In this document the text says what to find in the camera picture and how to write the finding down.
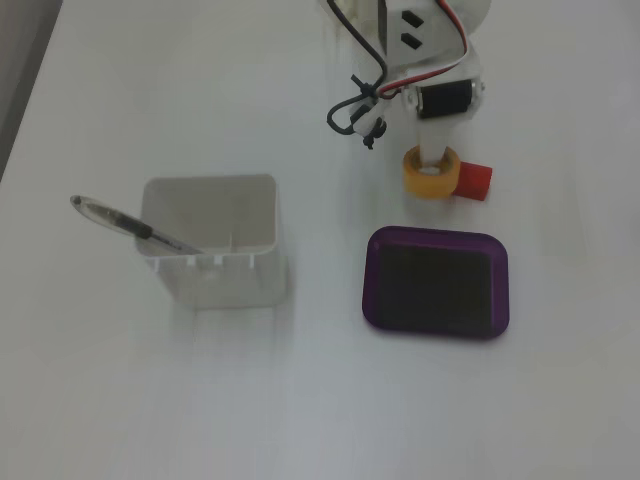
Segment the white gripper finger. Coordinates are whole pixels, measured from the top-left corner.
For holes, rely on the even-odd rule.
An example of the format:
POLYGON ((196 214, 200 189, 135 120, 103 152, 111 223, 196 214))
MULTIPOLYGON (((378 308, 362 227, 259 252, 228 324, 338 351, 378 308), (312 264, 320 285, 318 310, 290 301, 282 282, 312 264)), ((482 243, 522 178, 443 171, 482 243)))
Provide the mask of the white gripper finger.
POLYGON ((443 158, 453 131, 448 119, 426 119, 417 124, 420 162, 423 167, 435 167, 443 158))
POLYGON ((349 125, 344 128, 344 135, 378 139, 386 131, 384 104, 379 89, 388 77, 388 65, 383 56, 357 29, 349 29, 349 33, 378 65, 380 73, 373 83, 363 81, 355 73, 351 75, 350 81, 358 88, 358 93, 344 101, 344 108, 349 113, 349 125))

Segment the white gripper body with motor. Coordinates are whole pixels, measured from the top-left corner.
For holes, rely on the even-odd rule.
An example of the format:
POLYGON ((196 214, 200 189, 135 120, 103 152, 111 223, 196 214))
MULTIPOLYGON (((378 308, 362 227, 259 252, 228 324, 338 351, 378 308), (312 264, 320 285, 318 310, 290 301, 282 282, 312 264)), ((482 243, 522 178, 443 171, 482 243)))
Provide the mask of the white gripper body with motor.
POLYGON ((468 112, 481 67, 470 41, 485 19, 481 0, 380 1, 378 38, 388 65, 381 98, 401 94, 419 119, 468 112))

